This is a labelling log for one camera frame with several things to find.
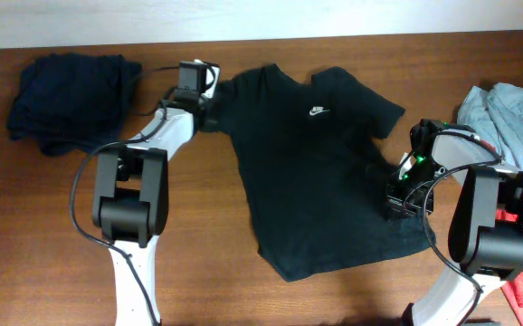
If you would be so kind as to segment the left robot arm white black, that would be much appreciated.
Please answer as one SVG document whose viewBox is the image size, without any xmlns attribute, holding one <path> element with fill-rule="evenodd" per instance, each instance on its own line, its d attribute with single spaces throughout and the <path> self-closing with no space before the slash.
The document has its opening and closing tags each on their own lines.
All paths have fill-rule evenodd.
<svg viewBox="0 0 523 326">
<path fill-rule="evenodd" d="M 196 134 L 220 74 L 216 63 L 181 62 L 148 125 L 98 154 L 92 220 L 109 245 L 118 325 L 161 322 L 156 251 L 168 217 L 168 163 Z"/>
</svg>

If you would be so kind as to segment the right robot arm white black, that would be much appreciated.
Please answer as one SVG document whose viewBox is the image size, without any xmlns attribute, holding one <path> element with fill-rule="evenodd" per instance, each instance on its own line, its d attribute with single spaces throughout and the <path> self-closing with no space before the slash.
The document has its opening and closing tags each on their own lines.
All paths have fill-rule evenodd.
<svg viewBox="0 0 523 326">
<path fill-rule="evenodd" d="M 461 184 L 448 234 L 445 267 L 427 294 L 410 303 L 401 324 L 467 325 L 479 303 L 523 273 L 523 170 L 467 126 L 422 119 L 412 149 L 385 187 L 388 220 L 412 217 L 434 245 L 428 220 L 433 191 L 447 177 Z"/>
</svg>

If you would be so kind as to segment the black Nike t-shirt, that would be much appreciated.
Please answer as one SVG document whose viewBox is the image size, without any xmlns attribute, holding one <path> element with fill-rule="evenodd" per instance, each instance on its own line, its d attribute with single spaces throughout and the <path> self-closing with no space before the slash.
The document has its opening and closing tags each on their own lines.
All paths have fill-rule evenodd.
<svg viewBox="0 0 523 326">
<path fill-rule="evenodd" d="M 275 64 L 222 81 L 214 130 L 229 136 L 260 256 L 282 279 L 402 258 L 429 243 L 385 216 L 394 172 L 376 142 L 404 115 L 340 67 L 294 81 Z"/>
</svg>

